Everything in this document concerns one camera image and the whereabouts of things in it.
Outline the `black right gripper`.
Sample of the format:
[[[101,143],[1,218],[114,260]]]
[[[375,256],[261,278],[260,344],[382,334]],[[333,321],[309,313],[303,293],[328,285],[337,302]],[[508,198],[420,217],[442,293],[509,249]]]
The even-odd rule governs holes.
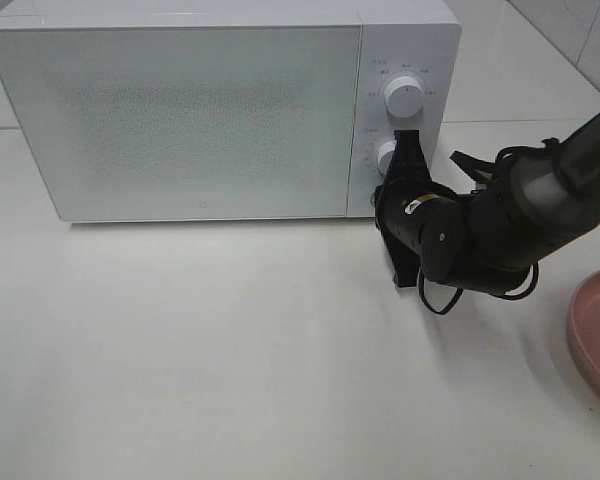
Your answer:
[[[439,284],[471,284],[468,205],[432,181],[418,130],[395,130],[383,183],[375,191],[375,217],[420,260],[419,275]]]

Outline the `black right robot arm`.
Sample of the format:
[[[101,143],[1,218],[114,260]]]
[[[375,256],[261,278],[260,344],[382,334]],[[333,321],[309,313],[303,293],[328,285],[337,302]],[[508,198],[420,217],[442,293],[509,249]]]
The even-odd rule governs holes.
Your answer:
[[[376,225],[399,288],[420,279],[504,297],[539,261],[600,224],[600,113],[564,141],[502,149],[494,162],[452,161],[478,189],[432,180],[416,130],[397,130]]]

